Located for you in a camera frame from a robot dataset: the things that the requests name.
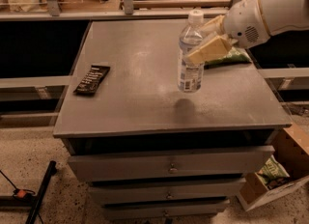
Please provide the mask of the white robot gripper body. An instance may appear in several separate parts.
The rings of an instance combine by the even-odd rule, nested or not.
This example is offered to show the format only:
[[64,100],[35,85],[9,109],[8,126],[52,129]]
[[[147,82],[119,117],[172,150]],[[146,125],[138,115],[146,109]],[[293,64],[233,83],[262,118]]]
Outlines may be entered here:
[[242,0],[227,12],[223,30],[238,41],[238,47],[250,48],[269,40],[270,34],[261,13],[260,0]]

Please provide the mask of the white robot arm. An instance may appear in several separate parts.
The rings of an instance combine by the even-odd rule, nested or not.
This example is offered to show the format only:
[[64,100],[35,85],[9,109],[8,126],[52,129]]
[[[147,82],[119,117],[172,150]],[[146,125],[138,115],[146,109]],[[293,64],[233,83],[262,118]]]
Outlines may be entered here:
[[201,27],[206,37],[183,57],[190,66],[214,61],[233,47],[251,48],[270,37],[309,29],[309,0],[243,0]]

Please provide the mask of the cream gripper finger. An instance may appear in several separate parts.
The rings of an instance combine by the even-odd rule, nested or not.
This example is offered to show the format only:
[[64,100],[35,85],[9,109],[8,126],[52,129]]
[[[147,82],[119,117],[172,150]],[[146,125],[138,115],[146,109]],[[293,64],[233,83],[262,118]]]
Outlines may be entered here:
[[218,15],[217,17],[203,24],[200,28],[200,31],[206,36],[223,35],[225,33],[223,28],[223,21],[224,16]]
[[225,56],[231,48],[231,40],[226,35],[216,35],[192,48],[183,59],[189,66],[198,66]]

